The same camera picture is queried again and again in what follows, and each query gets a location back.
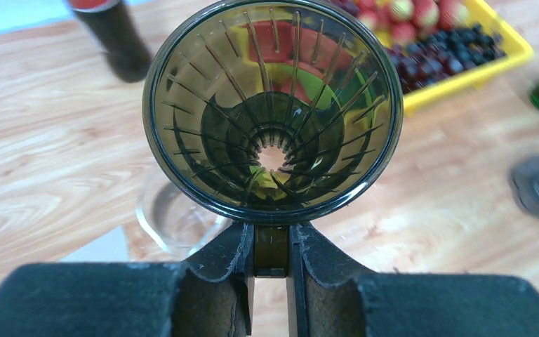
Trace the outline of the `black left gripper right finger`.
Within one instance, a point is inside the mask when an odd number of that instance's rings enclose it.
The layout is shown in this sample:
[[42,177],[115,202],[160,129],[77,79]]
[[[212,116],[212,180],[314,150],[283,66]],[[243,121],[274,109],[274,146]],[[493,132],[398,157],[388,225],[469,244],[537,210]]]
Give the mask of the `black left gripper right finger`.
[[308,223],[289,229],[291,336],[539,336],[521,277],[376,272]]

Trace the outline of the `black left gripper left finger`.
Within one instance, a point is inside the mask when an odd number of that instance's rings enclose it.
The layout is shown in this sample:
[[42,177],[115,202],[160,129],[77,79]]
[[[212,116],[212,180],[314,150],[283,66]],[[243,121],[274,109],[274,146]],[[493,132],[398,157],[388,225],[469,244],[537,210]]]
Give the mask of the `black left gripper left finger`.
[[0,285],[0,336],[248,336],[253,228],[180,262],[33,263]]

